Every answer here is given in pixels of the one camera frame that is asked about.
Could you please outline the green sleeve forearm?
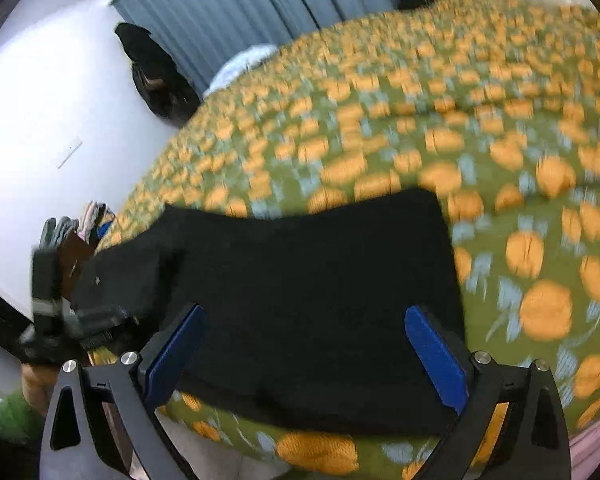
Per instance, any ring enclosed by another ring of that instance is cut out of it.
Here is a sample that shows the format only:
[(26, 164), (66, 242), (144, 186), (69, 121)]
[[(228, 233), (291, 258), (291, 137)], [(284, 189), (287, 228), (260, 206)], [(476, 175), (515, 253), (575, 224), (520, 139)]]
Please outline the green sleeve forearm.
[(0, 402), (0, 440), (29, 444), (42, 436), (44, 417), (27, 402), (21, 390), (15, 390)]

